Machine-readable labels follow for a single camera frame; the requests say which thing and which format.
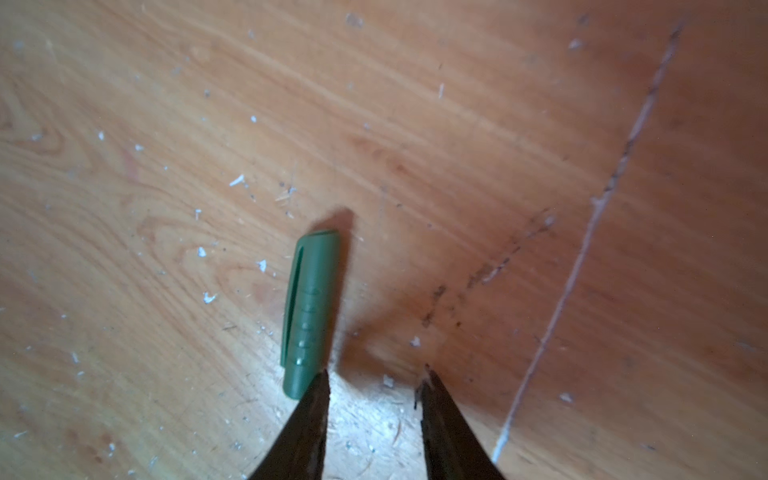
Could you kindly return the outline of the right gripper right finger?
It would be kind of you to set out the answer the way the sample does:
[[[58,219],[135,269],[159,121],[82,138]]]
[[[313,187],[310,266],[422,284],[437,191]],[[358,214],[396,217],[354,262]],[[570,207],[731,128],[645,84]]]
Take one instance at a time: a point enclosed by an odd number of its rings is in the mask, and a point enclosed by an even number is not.
[[[439,375],[426,368],[417,388],[428,479],[504,479],[471,430]]]

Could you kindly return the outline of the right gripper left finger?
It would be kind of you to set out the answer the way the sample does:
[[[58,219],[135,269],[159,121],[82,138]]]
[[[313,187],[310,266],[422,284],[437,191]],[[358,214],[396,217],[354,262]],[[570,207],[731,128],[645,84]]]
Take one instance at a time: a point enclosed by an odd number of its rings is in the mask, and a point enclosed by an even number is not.
[[[323,370],[311,381],[274,444],[249,479],[321,479],[326,454],[329,403],[329,375]]]

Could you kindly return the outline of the dark green pen cap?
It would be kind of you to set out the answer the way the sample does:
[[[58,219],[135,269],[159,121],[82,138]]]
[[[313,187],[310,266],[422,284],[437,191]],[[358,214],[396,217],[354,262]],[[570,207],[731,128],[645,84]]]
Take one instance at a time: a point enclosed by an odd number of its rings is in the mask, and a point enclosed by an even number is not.
[[[280,365],[283,391],[299,400],[325,362],[341,251],[336,230],[318,230],[296,243],[286,295]]]

